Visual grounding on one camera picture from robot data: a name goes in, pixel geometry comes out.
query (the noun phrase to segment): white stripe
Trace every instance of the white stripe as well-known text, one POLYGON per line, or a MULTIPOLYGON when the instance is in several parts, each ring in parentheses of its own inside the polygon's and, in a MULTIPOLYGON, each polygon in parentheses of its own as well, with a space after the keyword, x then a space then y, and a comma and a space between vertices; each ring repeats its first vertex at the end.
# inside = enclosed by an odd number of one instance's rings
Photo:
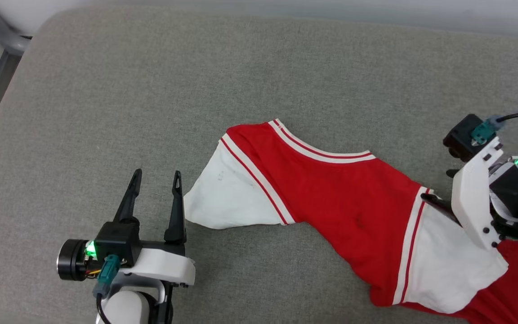
POLYGON ((225 141, 228 148, 233 152, 233 154, 235 154, 235 156, 237 156, 237 158, 239 158, 239 160, 241 160, 241 162, 243 162, 243 164, 251 171, 253 176, 255 176, 255 178, 257 178, 259 183, 261 183, 261 185, 263 185, 263 188, 265 188, 265 190, 267 191, 267 194, 271 197, 271 199, 275 203, 276 207, 279 209, 279 211, 283 215, 283 218, 285 219, 285 221, 288 224, 294 224, 295 221, 293 220, 293 217, 291 217, 289 211, 285 207, 285 204, 283 203, 283 201, 281 200, 281 198, 279 197, 279 195, 277 194, 275 189, 273 189, 273 186, 271 186, 271 183, 269 183, 269 181, 267 181, 265 176, 263 176, 263 174, 255 166, 255 164, 253 164, 251 159, 245 153, 243 153, 243 151, 239 148, 239 146, 237 146, 237 144, 235 144, 235 142, 231 139, 231 137, 229 137, 229 135, 227 135, 227 134, 223 135, 222 139, 225 141))
POLYGON ((314 160, 319 160, 319 161, 329 162, 329 163, 352 163, 352 162, 361 162, 361 161, 373 160, 375 158, 373 155, 358 157, 358 156, 361 156, 361 155, 368 154, 369 153, 368 150, 366 150, 365 152, 352 153, 352 154, 349 154, 349 153, 329 153, 329 152, 325 152, 323 150, 317 149, 317 148, 307 144, 306 142, 303 142, 302 140, 298 139, 296 136, 294 136, 292 133, 290 133, 287 128, 285 128, 285 125, 283 125, 281 123, 281 121, 279 121, 279 119, 276 119, 276 121, 279 123, 280 127, 274 121, 270 121, 269 122, 269 125, 271 125, 271 127, 273 127, 273 129, 275 130, 275 133, 277 133, 277 135, 279 137, 281 137, 281 139, 287 145, 289 145, 292 149, 296 150, 300 154, 303 154, 304 156, 308 156, 309 158, 313 158, 314 160), (301 145, 298 145, 296 142, 292 141, 289 137, 287 137, 287 135, 285 135, 282 132, 282 129, 284 129, 285 132, 290 137, 292 137, 294 140, 296 140, 299 143, 301 143, 302 145, 304 145, 304 146, 314 150, 315 152, 318 152, 320 154, 330 155, 330 156, 337 156, 337 157, 344 157, 344 156, 351 157, 352 156, 353 158, 333 158, 333 157, 321 156, 319 154, 313 153, 310 150, 307 150, 304 147, 302 147, 301 145))
POLYGON ((407 223, 407 229, 405 229, 405 238, 403 238, 403 250, 401 252, 401 264, 399 265, 399 274, 397 275, 397 288, 393 296, 393 304, 401 302, 403 296, 403 290, 405 289, 405 276, 407 274, 407 264, 409 263, 409 256, 411 255, 411 240, 413 239, 413 231, 415 230, 415 224, 417 224, 417 218, 419 217, 419 211, 421 210, 421 194, 426 193, 427 188, 421 187, 417 191, 415 196, 415 202, 413 208, 411 208, 411 215, 409 215, 409 222, 407 223))

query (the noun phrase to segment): cable connector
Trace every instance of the cable connector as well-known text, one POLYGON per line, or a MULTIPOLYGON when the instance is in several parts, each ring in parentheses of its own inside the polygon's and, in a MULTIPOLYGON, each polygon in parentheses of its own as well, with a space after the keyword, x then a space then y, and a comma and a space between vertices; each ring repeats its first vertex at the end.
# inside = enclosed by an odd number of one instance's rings
POLYGON ((504 121, 499 121, 500 116, 491 116, 486 121, 484 121, 481 125, 478 125, 471 132, 471 138, 473 142, 478 145, 482 145, 487 143, 493 136, 495 136, 495 132, 499 131, 503 126, 505 126, 504 121))
POLYGON ((121 268, 121 259, 116 254, 110 254, 105 259, 101 272, 97 276, 97 283, 93 287, 93 297, 97 298, 97 295, 101 295, 103 298, 107 297, 111 283, 121 268))

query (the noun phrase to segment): gray upholstery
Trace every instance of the gray upholstery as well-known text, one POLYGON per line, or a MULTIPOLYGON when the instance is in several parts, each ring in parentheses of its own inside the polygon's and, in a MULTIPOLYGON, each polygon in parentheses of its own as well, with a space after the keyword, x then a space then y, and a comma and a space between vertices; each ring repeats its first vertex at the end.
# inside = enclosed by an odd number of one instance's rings
MULTIPOLYGON (((103 7, 34 37, 0 106, 0 322, 92 323, 93 282, 61 281, 135 168, 141 236, 162 240, 174 170, 189 189, 225 129, 279 117, 331 152, 374 154, 450 195, 442 138, 467 113, 518 111, 518 39, 345 22, 103 7)), ((518 152, 518 120, 501 138, 518 152)), ((378 308, 308 224, 188 224, 185 322, 460 323, 378 308)))

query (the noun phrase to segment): robotic arm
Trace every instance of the robotic arm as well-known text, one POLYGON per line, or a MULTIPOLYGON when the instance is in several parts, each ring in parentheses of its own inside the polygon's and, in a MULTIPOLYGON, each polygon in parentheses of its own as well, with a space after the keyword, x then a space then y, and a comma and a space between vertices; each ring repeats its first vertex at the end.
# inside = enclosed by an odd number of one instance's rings
POLYGON ((181 174, 175 172, 173 206, 164 242, 139 239, 139 221, 133 216, 141 185, 137 169, 123 195, 113 221, 106 222, 95 240, 67 240, 57 258, 63 280, 97 279, 93 295, 96 323, 171 324, 174 287, 195 283, 193 260, 185 257, 185 215, 181 174), (158 297, 122 287, 151 287, 158 297))
POLYGON ((466 164, 447 172, 453 178, 452 199, 447 202, 435 195, 422 196, 463 226, 479 248, 487 250, 506 238, 518 240, 518 157, 498 162, 503 145, 496 135, 512 116, 482 121, 468 115, 453 127, 443 144, 466 164))

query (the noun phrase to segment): black cylinder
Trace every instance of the black cylinder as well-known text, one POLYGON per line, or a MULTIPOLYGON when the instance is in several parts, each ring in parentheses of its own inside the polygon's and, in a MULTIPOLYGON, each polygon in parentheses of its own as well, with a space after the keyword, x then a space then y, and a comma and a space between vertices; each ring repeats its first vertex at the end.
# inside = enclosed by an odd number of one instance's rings
POLYGON ((57 274, 63 280, 85 280, 85 244, 88 240, 67 240, 57 256, 57 274))

